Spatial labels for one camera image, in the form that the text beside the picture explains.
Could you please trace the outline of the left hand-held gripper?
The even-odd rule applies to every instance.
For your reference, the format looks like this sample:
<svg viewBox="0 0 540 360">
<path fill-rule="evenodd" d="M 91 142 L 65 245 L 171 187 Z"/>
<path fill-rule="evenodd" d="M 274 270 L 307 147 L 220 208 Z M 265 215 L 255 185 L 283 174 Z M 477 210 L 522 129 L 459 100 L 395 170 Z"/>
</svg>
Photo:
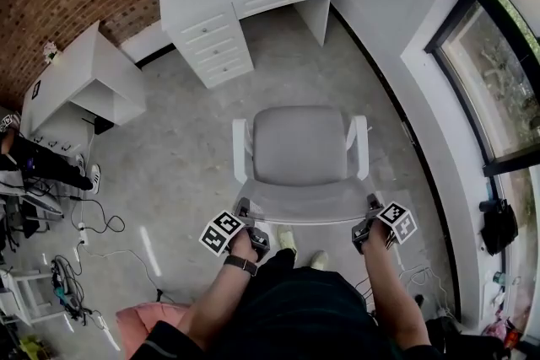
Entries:
<svg viewBox="0 0 540 360">
<path fill-rule="evenodd" d="M 270 251 L 270 240 L 265 232 L 255 226 L 250 210 L 250 200 L 242 197 L 237 203 L 235 215 L 222 211 L 207 223 L 199 236 L 199 243 L 212 254 L 221 256 L 225 251 L 230 251 L 230 241 L 245 228 L 251 247 L 257 253 L 257 261 L 261 261 Z"/>
</svg>

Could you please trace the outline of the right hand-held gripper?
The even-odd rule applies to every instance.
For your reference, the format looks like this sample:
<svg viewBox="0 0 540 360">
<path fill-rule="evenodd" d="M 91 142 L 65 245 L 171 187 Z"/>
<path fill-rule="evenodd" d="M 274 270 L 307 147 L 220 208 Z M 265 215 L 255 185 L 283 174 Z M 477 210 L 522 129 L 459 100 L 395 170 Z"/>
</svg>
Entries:
<svg viewBox="0 0 540 360">
<path fill-rule="evenodd" d="M 386 226 L 388 250 L 394 244 L 405 243 L 417 231 L 413 214 L 404 205 L 390 201 L 383 207 L 374 193 L 367 196 L 367 202 L 369 209 L 364 219 L 352 228 L 352 243 L 359 253 L 362 252 L 362 244 L 369 238 L 370 229 L 375 220 L 380 220 Z"/>
</svg>

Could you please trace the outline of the white grey-seated chair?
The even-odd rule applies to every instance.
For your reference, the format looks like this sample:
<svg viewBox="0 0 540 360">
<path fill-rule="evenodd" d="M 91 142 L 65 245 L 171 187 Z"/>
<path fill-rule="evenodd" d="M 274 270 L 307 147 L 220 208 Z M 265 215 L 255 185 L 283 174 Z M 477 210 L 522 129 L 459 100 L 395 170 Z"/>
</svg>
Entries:
<svg viewBox="0 0 540 360">
<path fill-rule="evenodd" d="M 364 219 L 368 121 L 331 106 L 274 107 L 232 122 L 233 164 L 254 221 L 323 225 Z"/>
</svg>

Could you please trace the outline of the person's right forearm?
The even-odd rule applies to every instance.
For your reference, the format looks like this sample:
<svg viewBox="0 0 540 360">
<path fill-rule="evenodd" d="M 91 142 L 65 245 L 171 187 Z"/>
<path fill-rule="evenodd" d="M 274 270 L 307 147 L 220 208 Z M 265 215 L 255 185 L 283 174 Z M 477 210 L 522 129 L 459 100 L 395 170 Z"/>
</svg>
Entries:
<svg viewBox="0 0 540 360">
<path fill-rule="evenodd" d="M 428 346 L 421 310 L 395 273 L 386 242 L 368 240 L 363 252 L 379 325 L 403 350 Z"/>
</svg>

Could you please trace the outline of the person's left forearm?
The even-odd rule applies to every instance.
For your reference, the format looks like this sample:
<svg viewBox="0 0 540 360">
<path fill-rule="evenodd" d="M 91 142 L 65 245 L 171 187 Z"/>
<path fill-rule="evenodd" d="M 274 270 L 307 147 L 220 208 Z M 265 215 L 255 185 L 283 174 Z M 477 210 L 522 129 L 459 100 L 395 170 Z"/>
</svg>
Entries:
<svg viewBox="0 0 540 360">
<path fill-rule="evenodd" d="M 247 271 L 223 265 L 203 296 L 182 316 L 177 329 L 206 351 L 231 320 L 250 280 Z"/>
</svg>

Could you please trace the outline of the person's right hand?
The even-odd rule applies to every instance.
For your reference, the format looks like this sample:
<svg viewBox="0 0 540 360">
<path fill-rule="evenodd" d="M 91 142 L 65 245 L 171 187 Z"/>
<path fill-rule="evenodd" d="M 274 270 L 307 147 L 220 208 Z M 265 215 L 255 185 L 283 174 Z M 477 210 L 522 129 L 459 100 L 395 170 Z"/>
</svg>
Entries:
<svg viewBox="0 0 540 360">
<path fill-rule="evenodd" d="M 385 249 L 391 236 L 390 228 L 382 221 L 375 220 L 370 226 L 367 240 L 362 244 L 362 252 L 366 255 L 371 246 Z"/>
</svg>

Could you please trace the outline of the person's left shoe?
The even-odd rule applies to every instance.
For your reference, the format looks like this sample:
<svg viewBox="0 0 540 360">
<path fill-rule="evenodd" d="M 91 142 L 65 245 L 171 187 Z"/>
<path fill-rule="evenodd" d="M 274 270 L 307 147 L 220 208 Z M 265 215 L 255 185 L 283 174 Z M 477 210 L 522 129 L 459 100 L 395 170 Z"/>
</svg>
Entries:
<svg viewBox="0 0 540 360">
<path fill-rule="evenodd" d="M 277 238 L 281 250 L 290 250 L 297 259 L 298 250 L 294 240 L 294 232 L 290 225 L 278 225 Z"/>
</svg>

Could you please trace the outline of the person's right shoe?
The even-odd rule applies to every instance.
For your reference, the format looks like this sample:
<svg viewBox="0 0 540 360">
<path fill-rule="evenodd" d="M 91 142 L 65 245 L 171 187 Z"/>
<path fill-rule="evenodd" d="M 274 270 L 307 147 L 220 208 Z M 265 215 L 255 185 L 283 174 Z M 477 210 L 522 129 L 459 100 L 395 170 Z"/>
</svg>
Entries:
<svg viewBox="0 0 540 360">
<path fill-rule="evenodd" d="M 325 271 L 328 268 L 329 255 L 325 250 L 318 250 L 310 260 L 310 268 Z"/>
</svg>

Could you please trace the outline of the black bag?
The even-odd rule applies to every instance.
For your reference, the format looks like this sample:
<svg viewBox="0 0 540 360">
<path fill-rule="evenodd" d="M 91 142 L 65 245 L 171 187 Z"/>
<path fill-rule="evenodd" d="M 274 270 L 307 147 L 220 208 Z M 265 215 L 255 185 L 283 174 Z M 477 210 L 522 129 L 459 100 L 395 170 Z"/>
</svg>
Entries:
<svg viewBox="0 0 540 360">
<path fill-rule="evenodd" d="M 497 255 L 518 235 L 516 215 L 506 199 L 481 201 L 478 206 L 484 217 L 480 233 L 485 248 Z"/>
</svg>

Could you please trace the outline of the black backpack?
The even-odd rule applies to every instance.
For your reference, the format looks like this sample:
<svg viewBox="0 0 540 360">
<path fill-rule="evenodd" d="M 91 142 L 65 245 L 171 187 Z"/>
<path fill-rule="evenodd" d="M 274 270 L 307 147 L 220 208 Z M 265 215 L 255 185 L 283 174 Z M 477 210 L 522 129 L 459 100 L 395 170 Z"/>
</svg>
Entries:
<svg viewBox="0 0 540 360">
<path fill-rule="evenodd" d="M 510 349 L 495 336 L 463 334 L 447 316 L 427 320 L 425 324 L 431 345 L 445 360 L 510 360 Z"/>
</svg>

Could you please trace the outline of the black router box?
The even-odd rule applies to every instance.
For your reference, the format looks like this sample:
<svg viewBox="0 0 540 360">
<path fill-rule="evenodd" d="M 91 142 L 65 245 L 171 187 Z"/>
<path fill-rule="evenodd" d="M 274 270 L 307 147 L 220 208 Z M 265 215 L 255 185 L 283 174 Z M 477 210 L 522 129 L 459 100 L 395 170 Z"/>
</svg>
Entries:
<svg viewBox="0 0 540 360">
<path fill-rule="evenodd" d="M 93 133 L 95 135 L 100 135 L 104 132 L 107 132 L 115 125 L 113 122 L 108 121 L 107 119 L 100 116 L 96 116 L 92 120 L 83 117 L 82 120 L 86 123 L 89 123 L 93 127 Z"/>
</svg>

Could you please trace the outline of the pink plastic bag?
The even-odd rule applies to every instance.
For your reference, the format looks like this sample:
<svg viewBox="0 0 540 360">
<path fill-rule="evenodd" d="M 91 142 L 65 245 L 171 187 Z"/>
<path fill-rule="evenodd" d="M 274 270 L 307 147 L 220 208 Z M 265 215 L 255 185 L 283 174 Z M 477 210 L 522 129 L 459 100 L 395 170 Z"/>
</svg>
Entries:
<svg viewBox="0 0 540 360">
<path fill-rule="evenodd" d="M 520 341 L 522 333 L 511 321 L 498 310 L 495 314 L 495 321 L 485 327 L 483 336 L 492 336 L 500 339 L 505 348 L 513 350 Z"/>
</svg>

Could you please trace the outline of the grey metal stand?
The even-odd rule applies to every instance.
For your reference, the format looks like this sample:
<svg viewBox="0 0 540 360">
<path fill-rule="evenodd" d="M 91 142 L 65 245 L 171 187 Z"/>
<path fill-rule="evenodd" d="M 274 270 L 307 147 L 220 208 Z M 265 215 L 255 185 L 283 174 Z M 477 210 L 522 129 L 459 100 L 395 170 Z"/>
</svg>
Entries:
<svg viewBox="0 0 540 360">
<path fill-rule="evenodd" d="M 19 202 L 27 203 L 35 208 L 36 211 L 42 211 L 48 213 L 55 218 L 47 217 L 29 217 L 30 220 L 43 221 L 43 222 L 59 222 L 61 218 L 64 218 L 62 207 L 58 200 L 48 191 L 41 190 L 34 186 L 16 186 L 0 181 L 0 221 L 7 217 L 7 211 L 4 209 L 7 205 L 6 198 L 14 197 Z"/>
</svg>

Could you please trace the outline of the white side cabinet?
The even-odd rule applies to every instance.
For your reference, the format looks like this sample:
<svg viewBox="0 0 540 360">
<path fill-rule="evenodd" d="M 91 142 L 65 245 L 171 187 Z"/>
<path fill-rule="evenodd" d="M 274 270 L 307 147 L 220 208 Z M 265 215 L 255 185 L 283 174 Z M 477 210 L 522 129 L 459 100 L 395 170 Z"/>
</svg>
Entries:
<svg viewBox="0 0 540 360">
<path fill-rule="evenodd" d="M 37 81 L 40 91 L 31 99 Z M 66 157 L 86 151 L 96 116 L 121 126 L 146 111 L 143 74 L 100 33 L 95 22 L 79 35 L 30 85 L 21 133 Z"/>
</svg>

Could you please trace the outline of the white low wall panel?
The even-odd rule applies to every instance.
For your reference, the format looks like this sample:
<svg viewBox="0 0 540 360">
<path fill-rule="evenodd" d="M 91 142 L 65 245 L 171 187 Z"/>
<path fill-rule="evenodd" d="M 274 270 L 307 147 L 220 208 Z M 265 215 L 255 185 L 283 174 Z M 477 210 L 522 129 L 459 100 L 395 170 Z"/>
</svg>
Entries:
<svg viewBox="0 0 540 360">
<path fill-rule="evenodd" d="M 161 21 L 158 20 L 123 41 L 120 44 L 119 50 L 133 63 L 137 63 L 169 46 L 171 43 L 170 37 L 162 29 Z"/>
</svg>

